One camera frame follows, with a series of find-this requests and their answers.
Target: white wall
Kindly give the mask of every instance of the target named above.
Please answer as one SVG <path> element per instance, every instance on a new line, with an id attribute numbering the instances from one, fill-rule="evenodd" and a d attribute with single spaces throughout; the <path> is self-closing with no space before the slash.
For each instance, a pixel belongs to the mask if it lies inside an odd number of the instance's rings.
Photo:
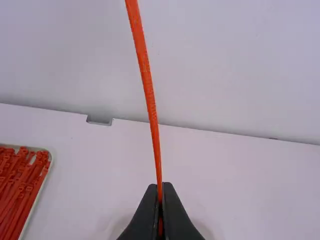
<path id="1" fill-rule="evenodd" d="M 140 0 L 162 124 L 320 144 L 320 2 Z M 0 1 L 0 102 L 147 121 L 124 0 Z"/>

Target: black tool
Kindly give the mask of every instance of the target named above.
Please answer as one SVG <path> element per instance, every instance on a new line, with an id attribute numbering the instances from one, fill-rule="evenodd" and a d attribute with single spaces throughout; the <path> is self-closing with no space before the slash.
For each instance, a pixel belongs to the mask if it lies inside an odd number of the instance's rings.
<path id="1" fill-rule="evenodd" d="M 174 186 L 163 182 L 162 192 L 160 205 L 157 185 L 148 186 L 131 222 L 117 240 L 204 240 L 188 217 Z M 159 221 L 163 221 L 160 231 Z"/>

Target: bundle of orange cable ties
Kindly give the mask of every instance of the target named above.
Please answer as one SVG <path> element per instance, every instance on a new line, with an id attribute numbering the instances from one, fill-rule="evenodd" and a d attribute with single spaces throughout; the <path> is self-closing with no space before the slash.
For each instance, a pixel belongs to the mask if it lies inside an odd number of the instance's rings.
<path id="1" fill-rule="evenodd" d="M 0 146 L 0 240 L 19 238 L 50 163 L 48 151 Z"/>

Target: white surface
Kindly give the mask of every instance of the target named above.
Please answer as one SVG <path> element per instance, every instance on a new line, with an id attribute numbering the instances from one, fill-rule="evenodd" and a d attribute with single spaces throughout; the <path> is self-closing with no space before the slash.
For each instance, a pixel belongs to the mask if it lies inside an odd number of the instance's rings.
<path id="1" fill-rule="evenodd" d="M 0 142 L 55 156 L 25 240 L 115 239 L 156 181 L 147 123 L 0 104 Z M 170 181 L 207 240 L 318 240 L 320 146 L 160 126 Z"/>
<path id="2" fill-rule="evenodd" d="M 0 102 L 148 115 L 124 0 L 0 1 Z M 160 123 L 320 144 L 318 0 L 140 0 Z"/>

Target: white table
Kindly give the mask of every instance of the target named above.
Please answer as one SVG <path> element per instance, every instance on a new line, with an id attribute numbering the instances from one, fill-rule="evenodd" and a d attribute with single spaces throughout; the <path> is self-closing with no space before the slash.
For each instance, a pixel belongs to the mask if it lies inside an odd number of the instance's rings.
<path id="1" fill-rule="evenodd" d="M 0 143 L 54 163 L 25 240 L 112 240 L 156 182 L 148 123 L 0 104 Z M 320 146 L 160 126 L 163 180 L 207 240 L 319 240 Z"/>

